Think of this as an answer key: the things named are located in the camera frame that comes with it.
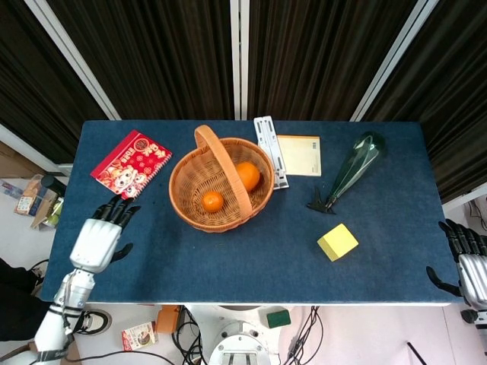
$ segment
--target yellow sponge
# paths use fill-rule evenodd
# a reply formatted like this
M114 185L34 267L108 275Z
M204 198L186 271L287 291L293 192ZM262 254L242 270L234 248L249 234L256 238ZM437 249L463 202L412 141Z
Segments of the yellow sponge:
M341 223L321 237L318 240L318 244L329 259L335 261L358 246L358 241L352 236L347 227Z

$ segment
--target basket handle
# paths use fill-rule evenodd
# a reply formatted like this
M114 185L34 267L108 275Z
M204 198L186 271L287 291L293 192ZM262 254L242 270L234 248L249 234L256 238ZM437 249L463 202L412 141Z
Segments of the basket handle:
M208 146L215 155L225 176L230 183L230 187L237 198L240 208L240 218L247 219L252 215L252 204L250 203L249 194L247 193L242 180L238 176L237 169L232 162L227 150L220 142L218 136L207 125L201 125L195 129L196 147L203 148Z

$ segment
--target red book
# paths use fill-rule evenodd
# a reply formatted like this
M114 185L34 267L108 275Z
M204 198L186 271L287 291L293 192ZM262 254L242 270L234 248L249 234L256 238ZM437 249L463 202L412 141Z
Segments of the red book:
M91 171L91 176L122 198L135 198L171 156L168 149L134 130Z

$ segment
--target person's leg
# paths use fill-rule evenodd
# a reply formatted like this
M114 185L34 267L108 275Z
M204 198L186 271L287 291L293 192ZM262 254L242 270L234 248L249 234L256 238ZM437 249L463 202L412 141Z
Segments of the person's leg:
M30 294L39 279L39 276L33 271L25 268L12 268L7 262L0 259L0 284Z
M50 305L51 303L15 287L0 284L0 341L32 339ZM73 332L81 335L99 335L105 332L111 323L111 315L103 310L83 311Z
M16 287L0 284L0 341L32 339L49 305Z

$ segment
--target blue felt surface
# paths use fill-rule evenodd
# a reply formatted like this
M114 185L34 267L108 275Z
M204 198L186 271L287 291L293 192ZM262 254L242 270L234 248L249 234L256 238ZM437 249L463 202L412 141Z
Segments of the blue felt surface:
M84 124L56 233L42 297L49 300L63 276L84 220L113 193L90 172L133 129L173 152L173 158L139 196L142 209L119 247L134 249L100 275L92 301L344 303L450 302L433 286L425 266L445 281L457 275L438 228L441 203L421 129L414 122L275 122L283 135L319 135L322 177L289 176L266 208L235 230L209 234L183 223L170 204L167 184L177 161L195 148L202 121L90 121ZM256 142L253 123L205 121L220 137ZM354 141L381 133L388 155L335 206L337 215L305 208L315 185L326 195ZM331 262L317 239L344 223L359 246Z

